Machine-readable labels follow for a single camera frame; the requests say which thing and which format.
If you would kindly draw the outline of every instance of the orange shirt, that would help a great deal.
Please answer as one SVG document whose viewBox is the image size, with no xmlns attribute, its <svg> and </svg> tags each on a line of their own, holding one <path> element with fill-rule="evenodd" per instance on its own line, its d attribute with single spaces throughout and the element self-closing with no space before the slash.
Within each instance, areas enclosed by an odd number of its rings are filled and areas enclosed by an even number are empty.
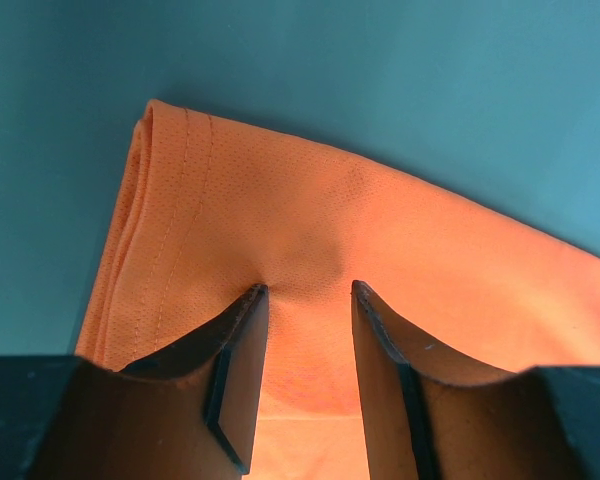
<svg viewBox="0 0 600 480">
<path fill-rule="evenodd" d="M 250 478 L 368 478 L 353 279 L 498 367 L 600 364 L 598 258 L 360 156 L 158 101 L 134 132 L 77 353 L 122 368 L 266 283 Z"/>
</svg>

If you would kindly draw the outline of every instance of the teal background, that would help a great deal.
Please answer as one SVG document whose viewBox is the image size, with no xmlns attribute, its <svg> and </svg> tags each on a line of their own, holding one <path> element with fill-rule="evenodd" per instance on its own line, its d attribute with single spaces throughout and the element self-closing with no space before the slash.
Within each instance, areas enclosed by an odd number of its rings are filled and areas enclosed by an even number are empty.
<svg viewBox="0 0 600 480">
<path fill-rule="evenodd" d="M 0 353 L 73 349 L 152 97 L 361 153 L 600 256 L 600 0 L 4 0 Z"/>
</svg>

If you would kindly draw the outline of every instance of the seam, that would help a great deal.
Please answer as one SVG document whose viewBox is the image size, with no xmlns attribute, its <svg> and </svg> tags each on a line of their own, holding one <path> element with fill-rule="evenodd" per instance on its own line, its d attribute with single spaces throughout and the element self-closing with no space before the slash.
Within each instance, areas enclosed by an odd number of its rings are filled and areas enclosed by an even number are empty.
<svg viewBox="0 0 600 480">
<path fill-rule="evenodd" d="M 149 277 L 147 278 L 147 281 L 144 284 L 144 288 L 142 289 L 142 293 L 140 294 L 140 305 L 141 305 L 140 314 L 142 314 L 146 309 L 145 307 L 146 307 L 146 302 L 147 302 L 147 290 L 149 289 L 149 284 L 151 283 L 153 274 L 156 271 L 158 262 L 160 261 L 160 258 L 162 257 L 162 253 L 164 252 L 164 247 L 167 243 L 167 237 L 171 233 L 171 228 L 173 227 L 173 222 L 176 219 L 178 205 L 180 204 L 180 193 L 182 191 L 182 179 L 184 178 L 184 172 L 186 170 L 188 157 L 189 157 L 189 137 L 190 137 L 190 135 L 189 135 L 189 133 L 190 133 L 189 112 L 187 111 L 186 108 L 183 110 L 184 110 L 185 123 L 187 125 L 187 133 L 186 133 L 186 140 L 185 140 L 185 147 L 184 147 L 184 158 L 182 161 L 182 168 L 180 170 L 180 179 L 178 181 L 178 193 L 176 194 L 176 203 L 173 207 L 171 219 L 169 220 L 169 226 L 167 227 L 164 237 L 162 237 L 162 241 L 160 243 L 160 249 L 158 250 L 158 253 L 155 256 L 155 258 L 153 259 L 153 262 L 151 264 L 151 270 L 149 271 Z M 139 330 L 140 330 L 140 314 L 138 315 L 138 317 L 136 319 L 136 324 L 133 328 L 134 340 L 133 340 L 133 353 L 131 354 L 132 361 L 135 360 L 136 354 L 138 353 L 138 343 L 139 343 L 139 333 L 140 333 L 139 332 Z"/>
<path fill-rule="evenodd" d="M 176 271 L 176 267 L 178 262 L 180 261 L 180 257 L 182 256 L 182 251 L 184 250 L 184 246 L 187 244 L 187 240 L 189 239 L 189 235 L 193 230 L 193 225 L 198 220 L 200 213 L 202 212 L 202 207 L 204 205 L 204 198 L 207 191 L 207 183 L 209 181 L 209 171 L 211 170 L 211 160 L 213 159 L 213 140 L 214 140 L 214 132 L 213 132 L 213 120 L 211 115 L 207 115 L 209 119 L 209 155 L 207 156 L 207 169 L 204 174 L 204 180 L 202 182 L 202 192 L 200 193 L 200 200 L 198 201 L 198 206 L 196 208 L 196 212 L 189 223 L 189 227 L 187 228 L 187 233 L 180 244 L 180 249 L 178 250 L 178 255 L 176 256 L 176 261 L 173 263 L 173 267 L 171 268 L 171 273 L 169 273 L 169 279 L 167 280 L 167 285 L 164 288 L 164 292 L 162 294 L 162 300 L 160 301 L 160 307 L 158 309 L 158 324 L 156 325 L 156 333 L 153 340 L 153 351 L 155 352 L 158 349 L 158 334 L 160 332 L 160 327 L 162 325 L 162 314 L 164 312 L 164 302 L 167 298 L 167 293 L 169 292 L 169 288 L 171 287 L 171 280 L 173 279 L 173 274 Z"/>
</svg>

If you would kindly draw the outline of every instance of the orange cloth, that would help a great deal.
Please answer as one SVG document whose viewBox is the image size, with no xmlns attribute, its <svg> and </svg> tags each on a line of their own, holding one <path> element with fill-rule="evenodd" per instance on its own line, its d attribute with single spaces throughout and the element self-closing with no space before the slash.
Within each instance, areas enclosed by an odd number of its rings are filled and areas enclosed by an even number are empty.
<svg viewBox="0 0 600 480">
<path fill-rule="evenodd" d="M 600 260 L 325 145 L 149 103 L 77 352 L 119 369 L 271 292 L 254 479 L 368 478 L 353 279 L 507 369 L 600 363 Z"/>
</svg>

